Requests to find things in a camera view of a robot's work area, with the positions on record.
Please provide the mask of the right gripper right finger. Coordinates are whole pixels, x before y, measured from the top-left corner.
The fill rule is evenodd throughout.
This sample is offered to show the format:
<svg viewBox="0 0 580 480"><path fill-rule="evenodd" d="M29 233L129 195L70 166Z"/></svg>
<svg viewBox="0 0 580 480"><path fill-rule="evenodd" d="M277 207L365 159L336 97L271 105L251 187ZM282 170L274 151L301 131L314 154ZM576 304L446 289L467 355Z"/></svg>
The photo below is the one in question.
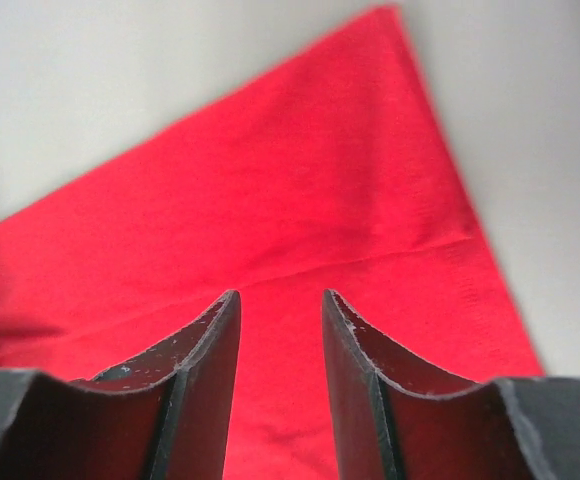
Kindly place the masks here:
<svg viewBox="0 0 580 480"><path fill-rule="evenodd" d="M580 377L476 383L328 290L322 333L343 479L580 479Z"/></svg>

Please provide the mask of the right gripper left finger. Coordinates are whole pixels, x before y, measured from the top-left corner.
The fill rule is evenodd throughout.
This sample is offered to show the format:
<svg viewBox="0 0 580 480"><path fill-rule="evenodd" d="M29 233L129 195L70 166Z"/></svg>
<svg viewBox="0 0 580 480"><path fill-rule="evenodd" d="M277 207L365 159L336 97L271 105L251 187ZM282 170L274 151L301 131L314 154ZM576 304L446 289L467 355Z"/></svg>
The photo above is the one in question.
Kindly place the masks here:
<svg viewBox="0 0 580 480"><path fill-rule="evenodd" d="M0 479L219 479L240 340L236 291L92 379L0 369Z"/></svg>

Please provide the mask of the red t-shirt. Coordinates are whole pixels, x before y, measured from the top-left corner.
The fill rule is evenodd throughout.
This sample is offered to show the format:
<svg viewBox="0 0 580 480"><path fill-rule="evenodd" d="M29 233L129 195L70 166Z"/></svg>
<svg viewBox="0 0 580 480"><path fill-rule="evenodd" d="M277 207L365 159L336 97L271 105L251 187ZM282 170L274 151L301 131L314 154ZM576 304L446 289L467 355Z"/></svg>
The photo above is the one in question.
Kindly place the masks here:
<svg viewBox="0 0 580 480"><path fill-rule="evenodd" d="M334 289L464 377L539 375L393 5L0 222L0 367L81 378L242 298L228 479L337 475Z"/></svg>

